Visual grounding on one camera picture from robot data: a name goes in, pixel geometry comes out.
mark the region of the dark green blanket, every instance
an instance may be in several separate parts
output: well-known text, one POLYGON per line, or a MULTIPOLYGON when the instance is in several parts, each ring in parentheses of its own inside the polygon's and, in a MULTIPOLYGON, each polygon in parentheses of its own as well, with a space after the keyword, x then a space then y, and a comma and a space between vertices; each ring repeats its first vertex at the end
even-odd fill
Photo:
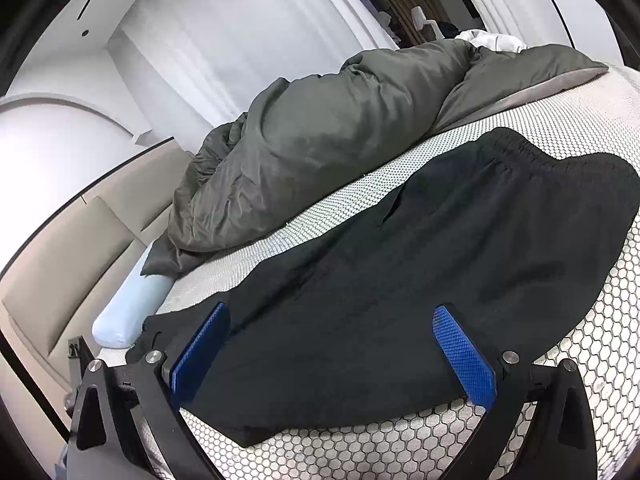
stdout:
POLYGON ((361 52, 338 74, 278 79, 247 113, 205 138, 142 273, 184 275, 420 140, 606 71, 562 45, 515 54, 441 40, 361 52))

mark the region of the light blue bolster pillow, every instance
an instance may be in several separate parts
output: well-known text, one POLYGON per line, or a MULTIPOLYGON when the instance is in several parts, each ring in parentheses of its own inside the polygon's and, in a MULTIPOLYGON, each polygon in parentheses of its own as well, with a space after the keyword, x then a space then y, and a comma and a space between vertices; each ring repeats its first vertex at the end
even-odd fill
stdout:
POLYGON ((151 244, 95 319, 91 332, 98 345, 107 348, 132 346, 142 333, 146 316, 156 313, 174 285, 175 280, 166 276, 140 276, 150 250, 151 244))

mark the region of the blue gripper pad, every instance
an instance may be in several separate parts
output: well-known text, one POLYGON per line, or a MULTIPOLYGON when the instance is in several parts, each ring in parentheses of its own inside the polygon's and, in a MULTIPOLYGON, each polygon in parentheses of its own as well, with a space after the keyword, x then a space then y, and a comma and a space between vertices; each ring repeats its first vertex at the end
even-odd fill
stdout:
POLYGON ((494 370, 444 306, 435 310, 431 324, 433 335, 469 399, 489 410, 497 395, 494 370))
POLYGON ((209 371, 209 365, 222 347, 230 326, 229 309, 220 302, 204 320, 171 370, 169 388, 172 404, 179 406, 193 400, 209 371))

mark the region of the white bed sheet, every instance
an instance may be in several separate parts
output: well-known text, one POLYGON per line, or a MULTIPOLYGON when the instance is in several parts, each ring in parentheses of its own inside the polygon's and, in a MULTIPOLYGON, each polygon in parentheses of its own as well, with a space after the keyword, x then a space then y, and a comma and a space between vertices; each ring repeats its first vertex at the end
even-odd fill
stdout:
MULTIPOLYGON (((315 238, 377 203, 430 158, 477 139, 496 126, 520 132, 556 158, 593 152, 621 156, 640 173, 640 73, 614 68, 556 96, 508 110, 428 139, 356 182, 336 191, 269 237, 209 260, 175 283, 158 313, 194 305, 237 285, 260 261, 315 238)), ((598 477, 620 468, 640 438, 640 218, 636 217, 616 266, 586 318, 536 362, 572 357, 590 399, 596 430, 598 477)), ((103 349, 109 365, 125 351, 103 349)), ((534 411, 525 405, 491 478, 515 459, 534 411)), ((353 428, 287 430, 242 449, 186 410, 182 416, 226 478, 316 480, 437 478, 480 421, 483 409, 456 399, 443 406, 353 428)), ((157 473, 172 478, 138 412, 140 430, 157 473)))

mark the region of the beige headboard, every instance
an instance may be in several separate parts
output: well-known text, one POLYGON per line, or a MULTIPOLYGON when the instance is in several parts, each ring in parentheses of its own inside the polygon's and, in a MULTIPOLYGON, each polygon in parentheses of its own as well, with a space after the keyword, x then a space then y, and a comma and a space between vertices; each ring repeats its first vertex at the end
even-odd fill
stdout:
POLYGON ((128 162, 46 224, 2 277, 12 328, 61 386, 68 388, 68 339, 83 335, 97 353, 92 324, 166 228, 190 160, 172 140, 128 162))

